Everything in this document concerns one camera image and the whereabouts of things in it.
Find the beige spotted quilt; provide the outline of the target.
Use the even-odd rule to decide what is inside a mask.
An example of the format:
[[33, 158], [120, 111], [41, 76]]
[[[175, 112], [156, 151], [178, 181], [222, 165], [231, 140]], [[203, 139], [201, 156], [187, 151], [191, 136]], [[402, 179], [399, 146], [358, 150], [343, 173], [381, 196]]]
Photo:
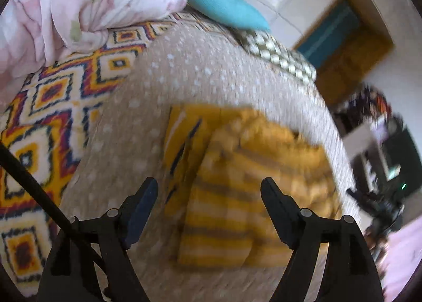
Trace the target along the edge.
[[177, 262], [180, 227], [165, 215], [170, 175], [163, 154], [170, 111], [186, 104], [254, 109], [310, 145], [323, 147], [341, 203], [340, 217], [358, 215], [346, 195], [354, 184], [346, 150], [317, 89], [250, 56], [227, 37], [188, 24], [153, 41], [108, 98], [61, 208], [80, 219], [100, 216], [152, 176], [159, 184], [157, 203], [140, 241], [129, 251], [149, 298], [268, 301], [286, 265], [200, 270]]

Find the olive white dotted pillow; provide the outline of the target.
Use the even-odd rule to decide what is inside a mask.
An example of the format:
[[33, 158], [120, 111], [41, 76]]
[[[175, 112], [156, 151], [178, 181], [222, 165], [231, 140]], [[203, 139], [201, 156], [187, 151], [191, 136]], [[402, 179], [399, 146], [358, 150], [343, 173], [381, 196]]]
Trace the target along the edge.
[[240, 29], [232, 29], [232, 33], [250, 55], [278, 66], [305, 85], [314, 84], [317, 78], [315, 67], [300, 52], [287, 48], [271, 33]]

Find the pink floral comforter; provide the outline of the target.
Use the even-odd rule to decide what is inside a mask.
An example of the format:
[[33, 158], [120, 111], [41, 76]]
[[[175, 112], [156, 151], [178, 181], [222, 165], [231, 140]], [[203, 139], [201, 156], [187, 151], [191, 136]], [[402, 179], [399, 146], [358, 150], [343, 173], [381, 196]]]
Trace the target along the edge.
[[9, 0], [1, 12], [1, 109], [25, 78], [72, 53], [102, 47], [112, 28], [161, 19], [188, 0]]

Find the teal cushion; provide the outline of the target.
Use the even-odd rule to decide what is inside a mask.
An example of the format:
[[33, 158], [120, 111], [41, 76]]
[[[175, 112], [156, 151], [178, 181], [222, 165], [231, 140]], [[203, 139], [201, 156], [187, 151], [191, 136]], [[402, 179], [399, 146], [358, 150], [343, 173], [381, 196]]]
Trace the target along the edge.
[[245, 0], [188, 0], [193, 9], [209, 19], [235, 29], [269, 32], [265, 17]]

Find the wooden door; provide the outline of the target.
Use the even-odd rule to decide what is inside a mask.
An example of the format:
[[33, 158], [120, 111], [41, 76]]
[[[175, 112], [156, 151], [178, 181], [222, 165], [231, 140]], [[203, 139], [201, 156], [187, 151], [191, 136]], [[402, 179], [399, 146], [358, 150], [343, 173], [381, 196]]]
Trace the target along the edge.
[[336, 0], [295, 45], [316, 68], [315, 85], [330, 108], [343, 102], [393, 49], [369, 0]]

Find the yellow striped small garment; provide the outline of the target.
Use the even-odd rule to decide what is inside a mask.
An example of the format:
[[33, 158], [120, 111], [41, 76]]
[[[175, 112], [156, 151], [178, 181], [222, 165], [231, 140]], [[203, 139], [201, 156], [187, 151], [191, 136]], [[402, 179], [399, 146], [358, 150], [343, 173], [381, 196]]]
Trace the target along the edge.
[[285, 266], [260, 196], [264, 178], [302, 208], [338, 218], [341, 203], [323, 147], [254, 109], [206, 104], [170, 111], [163, 163], [165, 215], [180, 227], [177, 262], [189, 269]]

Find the cluttered desk with electronics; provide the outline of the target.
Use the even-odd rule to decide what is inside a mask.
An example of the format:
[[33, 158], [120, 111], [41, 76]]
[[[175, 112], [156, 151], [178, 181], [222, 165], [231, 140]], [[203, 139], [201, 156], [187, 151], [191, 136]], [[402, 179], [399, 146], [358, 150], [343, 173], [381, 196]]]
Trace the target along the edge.
[[405, 200], [421, 188], [421, 158], [403, 117], [372, 85], [360, 84], [332, 115], [356, 183], [348, 195], [371, 218], [363, 234], [383, 276], [388, 237], [403, 227]]

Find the colourful diamond pattern blanket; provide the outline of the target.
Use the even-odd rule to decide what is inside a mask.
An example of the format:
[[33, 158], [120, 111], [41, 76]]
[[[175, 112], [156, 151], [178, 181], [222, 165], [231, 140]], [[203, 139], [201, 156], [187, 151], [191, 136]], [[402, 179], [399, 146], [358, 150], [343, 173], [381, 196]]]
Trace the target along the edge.
[[[103, 103], [130, 74], [137, 56], [176, 24], [227, 36], [228, 30], [189, 10], [159, 21], [111, 29], [91, 53], [73, 53], [26, 77], [1, 115], [1, 143], [54, 203], [81, 161]], [[8, 174], [1, 174], [1, 264], [17, 289], [35, 296], [56, 224]]]

